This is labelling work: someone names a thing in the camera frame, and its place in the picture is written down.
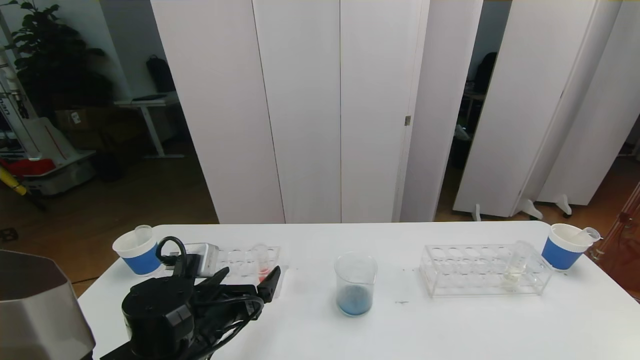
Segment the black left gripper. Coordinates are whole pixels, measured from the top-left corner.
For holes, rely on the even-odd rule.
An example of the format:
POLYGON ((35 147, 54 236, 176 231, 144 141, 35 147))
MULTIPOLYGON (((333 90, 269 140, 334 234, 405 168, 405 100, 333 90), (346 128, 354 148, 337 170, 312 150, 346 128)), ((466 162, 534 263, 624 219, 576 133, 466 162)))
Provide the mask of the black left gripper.
POLYGON ((199 315, 215 321, 253 321, 262 313, 262 303, 270 303, 277 292, 281 267, 276 265, 255 287, 251 284, 221 284, 230 268, 219 269, 213 276, 195 285, 198 294, 194 307, 199 315))

